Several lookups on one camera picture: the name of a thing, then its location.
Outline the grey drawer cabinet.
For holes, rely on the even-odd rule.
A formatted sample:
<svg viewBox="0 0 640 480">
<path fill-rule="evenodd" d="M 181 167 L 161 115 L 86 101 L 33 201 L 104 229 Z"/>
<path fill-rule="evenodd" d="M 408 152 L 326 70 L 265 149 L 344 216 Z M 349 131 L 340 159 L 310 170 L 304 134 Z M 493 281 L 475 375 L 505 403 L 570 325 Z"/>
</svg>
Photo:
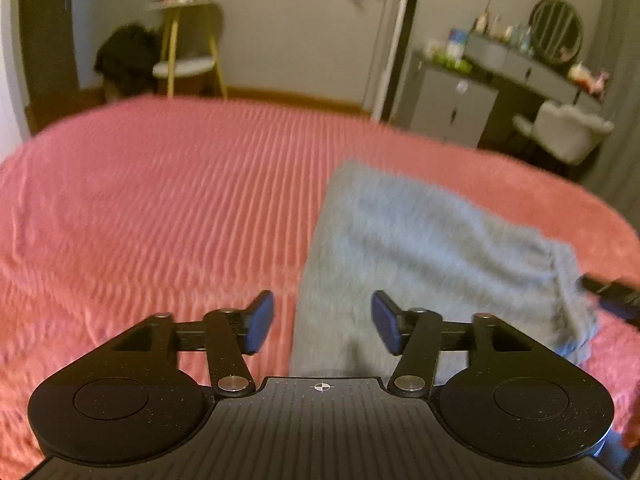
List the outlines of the grey drawer cabinet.
<svg viewBox="0 0 640 480">
<path fill-rule="evenodd" d="M 445 142 L 477 148 L 498 90 L 436 65 L 414 51 L 395 125 Z"/>
</svg>

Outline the oval black-framed mirror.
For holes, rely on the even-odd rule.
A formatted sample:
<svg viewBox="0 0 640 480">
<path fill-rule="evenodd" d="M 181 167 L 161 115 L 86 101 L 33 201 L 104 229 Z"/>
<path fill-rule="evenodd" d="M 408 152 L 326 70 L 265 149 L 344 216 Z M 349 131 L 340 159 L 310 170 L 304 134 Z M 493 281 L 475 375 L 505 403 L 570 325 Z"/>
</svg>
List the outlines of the oval black-framed mirror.
<svg viewBox="0 0 640 480">
<path fill-rule="evenodd" d="M 584 41 L 584 25 L 574 6 L 566 0 L 540 0 L 529 17 L 532 47 L 545 63 L 572 62 Z"/>
</svg>

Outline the yellow two-tier side table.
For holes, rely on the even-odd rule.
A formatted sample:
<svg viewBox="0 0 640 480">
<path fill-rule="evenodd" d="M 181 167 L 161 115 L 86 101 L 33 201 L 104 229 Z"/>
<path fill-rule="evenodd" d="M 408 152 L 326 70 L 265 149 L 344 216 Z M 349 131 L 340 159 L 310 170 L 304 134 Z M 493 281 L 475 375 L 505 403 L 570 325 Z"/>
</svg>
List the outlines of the yellow two-tier side table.
<svg viewBox="0 0 640 480">
<path fill-rule="evenodd" d="M 228 90 L 220 66 L 216 35 L 216 0 L 157 1 L 146 10 L 162 14 L 160 62 L 153 76 L 172 99 L 180 79 L 209 76 L 208 88 L 225 99 Z"/>
</svg>

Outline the dark wooden door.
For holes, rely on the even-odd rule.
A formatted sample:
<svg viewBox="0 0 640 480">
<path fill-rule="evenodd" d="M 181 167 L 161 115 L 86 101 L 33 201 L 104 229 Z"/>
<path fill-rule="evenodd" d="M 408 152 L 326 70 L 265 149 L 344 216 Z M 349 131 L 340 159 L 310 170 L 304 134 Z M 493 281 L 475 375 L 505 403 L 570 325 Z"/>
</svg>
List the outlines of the dark wooden door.
<svg viewBox="0 0 640 480">
<path fill-rule="evenodd" d="M 62 118 L 79 92 L 72 0 L 18 0 L 32 134 Z"/>
</svg>

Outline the pink ribbed bedspread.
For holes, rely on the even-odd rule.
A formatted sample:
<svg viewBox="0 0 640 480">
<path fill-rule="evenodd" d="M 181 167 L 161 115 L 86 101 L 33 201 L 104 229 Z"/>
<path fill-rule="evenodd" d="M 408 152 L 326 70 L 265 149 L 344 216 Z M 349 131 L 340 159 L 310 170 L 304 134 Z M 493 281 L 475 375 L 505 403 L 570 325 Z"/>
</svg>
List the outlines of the pink ribbed bedspread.
<svg viewBox="0 0 640 480">
<path fill-rule="evenodd" d="M 449 188 L 571 244 L 587 273 L 636 282 L 614 209 L 517 160 L 339 114 L 140 98 L 58 122 L 1 166 L 1 474 L 40 463 L 28 399 L 157 312 L 191 321 L 276 297 L 256 379 L 288 374 L 295 303 L 326 184 L 345 160 Z"/>
</svg>

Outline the grey sweatpants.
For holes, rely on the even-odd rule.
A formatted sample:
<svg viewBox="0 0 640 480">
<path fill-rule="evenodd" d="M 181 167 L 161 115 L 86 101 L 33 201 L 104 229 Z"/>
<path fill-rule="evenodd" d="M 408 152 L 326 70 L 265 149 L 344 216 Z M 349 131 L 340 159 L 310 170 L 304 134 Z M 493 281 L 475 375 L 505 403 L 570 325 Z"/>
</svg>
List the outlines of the grey sweatpants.
<svg viewBox="0 0 640 480">
<path fill-rule="evenodd" d="M 300 284 L 290 372 L 390 378 L 371 298 L 468 322 L 491 313 L 574 364 L 598 321 L 569 244 L 422 181 L 360 162 L 335 170 Z"/>
</svg>

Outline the white vertical pipe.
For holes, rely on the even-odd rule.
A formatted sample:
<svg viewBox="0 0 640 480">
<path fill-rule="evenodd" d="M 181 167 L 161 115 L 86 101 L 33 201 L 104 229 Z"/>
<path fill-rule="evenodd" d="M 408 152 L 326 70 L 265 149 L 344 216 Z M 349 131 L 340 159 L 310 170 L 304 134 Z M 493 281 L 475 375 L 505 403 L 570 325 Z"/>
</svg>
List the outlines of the white vertical pipe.
<svg viewBox="0 0 640 480">
<path fill-rule="evenodd" d="M 362 102 L 372 122 L 392 116 L 417 6 L 418 0 L 385 0 Z"/>
</svg>

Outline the white blue canister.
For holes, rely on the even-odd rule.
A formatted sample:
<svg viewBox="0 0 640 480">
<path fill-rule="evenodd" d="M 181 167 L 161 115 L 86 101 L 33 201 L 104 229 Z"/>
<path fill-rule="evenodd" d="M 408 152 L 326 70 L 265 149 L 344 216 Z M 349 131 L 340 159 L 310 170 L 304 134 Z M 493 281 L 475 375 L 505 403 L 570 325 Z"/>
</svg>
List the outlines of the white blue canister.
<svg viewBox="0 0 640 480">
<path fill-rule="evenodd" d="M 464 55 L 464 49 L 468 40 L 468 32 L 463 29 L 450 29 L 448 41 L 446 44 L 446 55 L 452 60 L 461 60 Z"/>
</svg>

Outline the white shell-back chair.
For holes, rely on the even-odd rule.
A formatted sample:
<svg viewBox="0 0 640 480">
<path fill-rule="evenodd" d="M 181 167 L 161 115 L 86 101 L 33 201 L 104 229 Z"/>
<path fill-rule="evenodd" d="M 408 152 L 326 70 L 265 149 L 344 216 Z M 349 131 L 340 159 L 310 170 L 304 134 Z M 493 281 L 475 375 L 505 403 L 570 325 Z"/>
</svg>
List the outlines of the white shell-back chair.
<svg viewBox="0 0 640 480">
<path fill-rule="evenodd" d="M 613 132 L 614 124 L 575 105 L 543 102 L 531 122 L 512 117 L 512 126 L 566 166 L 579 166 Z"/>
</svg>

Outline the black bag on floor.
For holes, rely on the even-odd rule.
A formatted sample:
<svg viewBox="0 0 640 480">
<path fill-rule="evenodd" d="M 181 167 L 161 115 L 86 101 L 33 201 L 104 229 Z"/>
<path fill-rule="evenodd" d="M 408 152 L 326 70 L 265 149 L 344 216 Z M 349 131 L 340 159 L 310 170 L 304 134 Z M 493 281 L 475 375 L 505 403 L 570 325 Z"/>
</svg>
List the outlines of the black bag on floor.
<svg viewBox="0 0 640 480">
<path fill-rule="evenodd" d="M 154 93 L 154 66 L 160 62 L 160 46 L 152 30 L 139 23 L 116 29 L 96 52 L 93 70 L 102 78 L 105 101 Z"/>
</svg>

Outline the grey vanity desk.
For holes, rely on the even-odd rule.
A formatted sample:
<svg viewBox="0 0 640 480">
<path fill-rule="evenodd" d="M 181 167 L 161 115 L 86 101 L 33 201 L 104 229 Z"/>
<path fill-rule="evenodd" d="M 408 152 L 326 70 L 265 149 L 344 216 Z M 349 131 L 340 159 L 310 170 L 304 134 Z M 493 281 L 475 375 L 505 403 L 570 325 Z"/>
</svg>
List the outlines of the grey vanity desk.
<svg viewBox="0 0 640 480">
<path fill-rule="evenodd" d="M 558 74 L 518 49 L 472 32 L 466 40 L 464 59 L 472 74 L 498 91 L 478 146 L 500 151 L 512 132 L 512 117 L 537 116 L 543 102 L 576 105 L 599 115 L 602 104 L 573 81 Z"/>
</svg>

